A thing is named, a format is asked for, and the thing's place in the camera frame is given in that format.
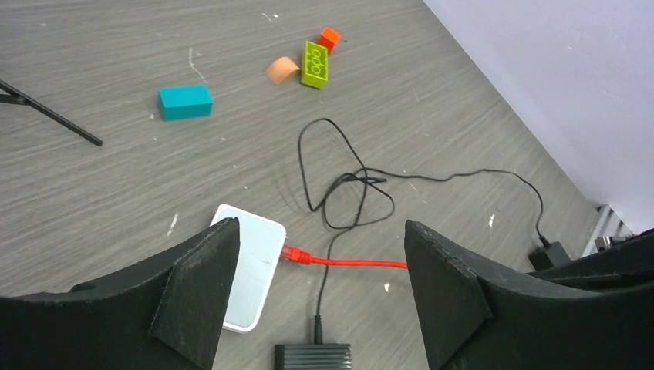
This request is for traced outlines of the peach toy block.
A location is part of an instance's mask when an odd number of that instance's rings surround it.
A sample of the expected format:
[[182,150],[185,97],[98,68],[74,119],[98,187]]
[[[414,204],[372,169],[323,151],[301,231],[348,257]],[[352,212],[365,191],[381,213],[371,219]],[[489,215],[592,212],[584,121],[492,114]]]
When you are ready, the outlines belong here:
[[289,79],[298,77],[301,68],[290,57],[282,56],[275,60],[265,70],[265,75],[276,85],[280,86]]

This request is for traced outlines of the black microphone tripod stand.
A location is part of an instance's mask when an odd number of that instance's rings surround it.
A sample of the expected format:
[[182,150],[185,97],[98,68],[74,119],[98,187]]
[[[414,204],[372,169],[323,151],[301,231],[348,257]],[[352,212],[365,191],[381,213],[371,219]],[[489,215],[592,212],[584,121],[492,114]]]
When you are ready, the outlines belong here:
[[1,81],[1,91],[2,91],[1,103],[32,107],[37,112],[40,112],[41,114],[49,117],[50,119],[60,124],[61,126],[64,126],[68,130],[76,133],[77,135],[81,136],[83,139],[89,141],[91,144],[96,146],[103,145],[103,141],[97,136],[94,136],[92,133],[86,131],[81,126],[78,126],[72,121],[70,121],[69,119],[59,115],[58,113],[51,110],[47,106],[41,104],[37,100],[26,95],[24,92],[16,89],[14,86],[9,85],[7,82],[3,80]]

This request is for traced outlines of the black network switch blue ports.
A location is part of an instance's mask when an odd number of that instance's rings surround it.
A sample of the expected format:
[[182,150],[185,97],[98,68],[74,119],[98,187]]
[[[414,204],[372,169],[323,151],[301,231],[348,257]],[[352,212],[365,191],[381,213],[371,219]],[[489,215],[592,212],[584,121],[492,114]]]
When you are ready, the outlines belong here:
[[275,346],[275,370],[352,369],[349,344]]

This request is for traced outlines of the black power adapter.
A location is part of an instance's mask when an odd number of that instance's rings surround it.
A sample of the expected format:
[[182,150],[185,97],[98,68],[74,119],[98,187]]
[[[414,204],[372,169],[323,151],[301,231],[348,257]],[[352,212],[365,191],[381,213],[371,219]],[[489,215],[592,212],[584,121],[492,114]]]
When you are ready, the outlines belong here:
[[547,246],[536,247],[528,254],[528,260],[536,271],[543,271],[571,262],[571,258],[560,242],[551,242]]

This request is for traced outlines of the orange toy block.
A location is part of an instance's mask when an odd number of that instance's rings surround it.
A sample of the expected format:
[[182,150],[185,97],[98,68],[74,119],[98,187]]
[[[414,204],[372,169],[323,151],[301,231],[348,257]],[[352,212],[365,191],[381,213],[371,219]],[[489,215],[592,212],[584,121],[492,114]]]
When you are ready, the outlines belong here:
[[319,36],[318,44],[325,47],[327,53],[330,55],[336,45],[339,43],[341,35],[329,27],[325,27]]

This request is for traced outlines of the white router box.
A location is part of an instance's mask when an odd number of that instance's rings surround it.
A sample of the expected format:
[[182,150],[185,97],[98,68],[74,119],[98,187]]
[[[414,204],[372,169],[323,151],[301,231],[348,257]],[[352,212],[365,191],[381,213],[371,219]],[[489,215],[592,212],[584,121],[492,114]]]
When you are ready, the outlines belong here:
[[224,203],[218,206],[211,224],[227,218],[239,221],[240,251],[223,328],[247,333],[261,317],[286,240],[286,229],[276,221]]

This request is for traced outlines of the green lego brick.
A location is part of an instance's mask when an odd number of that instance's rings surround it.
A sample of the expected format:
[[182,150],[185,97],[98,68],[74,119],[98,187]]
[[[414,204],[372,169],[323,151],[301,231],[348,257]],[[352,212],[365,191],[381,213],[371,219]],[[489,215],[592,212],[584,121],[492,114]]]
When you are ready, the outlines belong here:
[[301,84],[322,89],[328,79],[328,49],[325,46],[307,41],[302,55]]

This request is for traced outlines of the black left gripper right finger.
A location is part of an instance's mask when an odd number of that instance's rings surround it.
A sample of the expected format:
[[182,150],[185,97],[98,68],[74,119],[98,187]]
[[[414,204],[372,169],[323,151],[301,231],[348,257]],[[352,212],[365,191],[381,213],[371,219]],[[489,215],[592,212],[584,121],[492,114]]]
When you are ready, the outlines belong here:
[[651,369],[653,282],[555,284],[408,220],[404,250],[431,369]]

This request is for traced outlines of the teal toy block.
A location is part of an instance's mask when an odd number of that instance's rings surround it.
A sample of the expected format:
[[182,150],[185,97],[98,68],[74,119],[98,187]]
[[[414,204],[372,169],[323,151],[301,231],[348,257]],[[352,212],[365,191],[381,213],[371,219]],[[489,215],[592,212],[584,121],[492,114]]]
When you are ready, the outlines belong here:
[[213,99],[206,85],[158,89],[158,106],[164,121],[195,119],[211,114]]

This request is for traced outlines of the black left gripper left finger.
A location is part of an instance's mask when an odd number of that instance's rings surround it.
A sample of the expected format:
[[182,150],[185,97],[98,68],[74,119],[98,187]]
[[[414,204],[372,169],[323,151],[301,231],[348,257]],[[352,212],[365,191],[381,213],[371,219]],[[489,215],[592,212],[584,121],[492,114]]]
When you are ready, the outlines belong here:
[[1,299],[3,369],[210,369],[240,250],[226,218],[65,293]]

